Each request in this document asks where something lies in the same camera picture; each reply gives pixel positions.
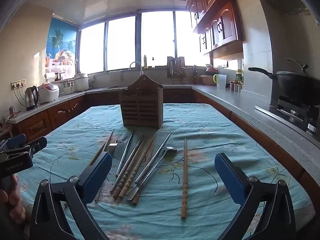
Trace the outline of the person left hand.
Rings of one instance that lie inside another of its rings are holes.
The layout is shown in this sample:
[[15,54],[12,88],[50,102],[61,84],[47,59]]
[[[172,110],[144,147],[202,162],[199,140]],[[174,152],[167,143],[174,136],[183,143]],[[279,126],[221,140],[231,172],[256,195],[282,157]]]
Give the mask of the person left hand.
[[23,200],[20,194],[20,187],[18,184],[18,177],[16,174],[11,176],[12,188],[11,192],[7,194],[5,191],[1,192],[1,204],[9,202],[12,205],[10,211],[11,218],[17,223],[22,224],[25,221],[25,208],[23,207]]

